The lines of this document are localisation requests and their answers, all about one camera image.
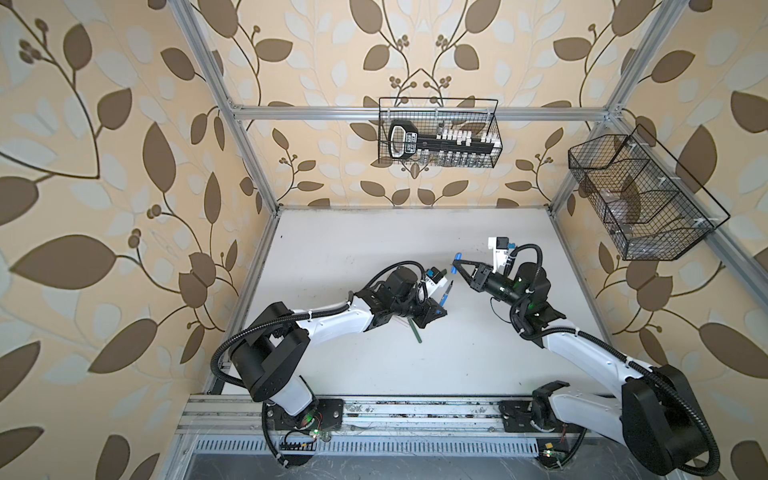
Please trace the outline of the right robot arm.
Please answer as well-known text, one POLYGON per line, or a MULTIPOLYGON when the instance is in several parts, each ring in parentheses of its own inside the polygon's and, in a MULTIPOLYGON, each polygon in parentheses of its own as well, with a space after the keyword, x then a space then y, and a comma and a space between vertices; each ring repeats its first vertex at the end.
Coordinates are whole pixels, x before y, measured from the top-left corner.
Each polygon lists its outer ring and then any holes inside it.
POLYGON ((548 302, 551 284, 535 244, 495 248, 493 264, 455 258, 453 268, 476 292, 508 305, 519 337, 568 360, 597 381, 606 395, 551 381, 531 395, 530 423, 541 432, 579 427, 625 446, 650 472, 674 470, 710 477, 721 452, 685 374, 621 352, 568 321, 548 302))

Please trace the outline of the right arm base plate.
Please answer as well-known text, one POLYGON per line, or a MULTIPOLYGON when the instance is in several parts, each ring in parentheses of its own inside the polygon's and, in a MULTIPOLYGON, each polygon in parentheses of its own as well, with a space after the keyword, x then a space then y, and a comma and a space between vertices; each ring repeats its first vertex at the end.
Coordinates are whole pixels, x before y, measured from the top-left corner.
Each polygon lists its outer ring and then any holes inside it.
POLYGON ((583 428, 557 419, 551 408, 532 398, 513 398, 498 403, 504 431, 561 435, 577 434, 583 428))

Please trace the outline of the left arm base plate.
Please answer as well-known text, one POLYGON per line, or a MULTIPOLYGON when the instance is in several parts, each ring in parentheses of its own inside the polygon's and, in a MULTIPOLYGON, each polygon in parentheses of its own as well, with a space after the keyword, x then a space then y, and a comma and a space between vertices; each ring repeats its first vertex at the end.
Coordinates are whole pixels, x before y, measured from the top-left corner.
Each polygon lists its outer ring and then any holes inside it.
POLYGON ((266 418, 278 431, 336 431, 343 422, 345 402, 341 398, 315 398, 299 414, 291 416, 275 403, 267 402, 266 418))

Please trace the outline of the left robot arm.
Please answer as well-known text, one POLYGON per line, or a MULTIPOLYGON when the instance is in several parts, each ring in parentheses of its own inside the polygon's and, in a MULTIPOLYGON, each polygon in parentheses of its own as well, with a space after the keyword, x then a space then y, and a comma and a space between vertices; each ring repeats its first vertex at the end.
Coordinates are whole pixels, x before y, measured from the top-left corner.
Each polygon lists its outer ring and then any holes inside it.
POLYGON ((312 415, 316 396, 295 375, 308 348, 374 330, 394 317, 416 329, 426 328, 447 315, 432 297, 445 285, 446 274, 445 269, 426 269, 405 260, 386 267, 337 305, 294 311, 274 302, 247 328, 222 342, 212 355, 211 373, 247 390, 255 402, 279 406, 290 417, 312 415))

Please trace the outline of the green pen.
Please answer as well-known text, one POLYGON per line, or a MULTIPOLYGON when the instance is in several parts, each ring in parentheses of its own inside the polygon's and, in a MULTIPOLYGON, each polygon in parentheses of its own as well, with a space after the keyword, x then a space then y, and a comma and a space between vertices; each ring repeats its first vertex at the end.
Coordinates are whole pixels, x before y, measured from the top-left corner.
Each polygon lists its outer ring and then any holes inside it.
POLYGON ((422 344, 423 340, 422 340, 422 337, 421 337, 421 335, 419 333, 419 329, 416 326, 415 322, 412 319, 409 318, 408 319, 408 324, 409 324, 409 327, 410 327, 413 335, 415 336, 415 339, 418 342, 418 344, 422 344))

